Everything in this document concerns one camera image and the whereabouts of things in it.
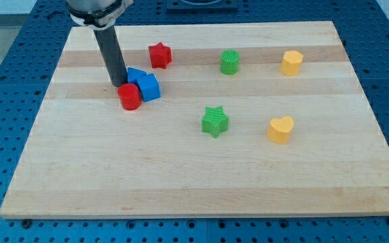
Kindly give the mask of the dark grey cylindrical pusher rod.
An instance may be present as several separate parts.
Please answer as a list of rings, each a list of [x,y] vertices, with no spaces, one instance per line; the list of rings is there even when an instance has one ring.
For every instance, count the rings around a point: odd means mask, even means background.
[[[94,34],[111,83],[115,87],[126,84],[128,82],[128,71],[114,26],[110,26],[105,30],[95,30]]]

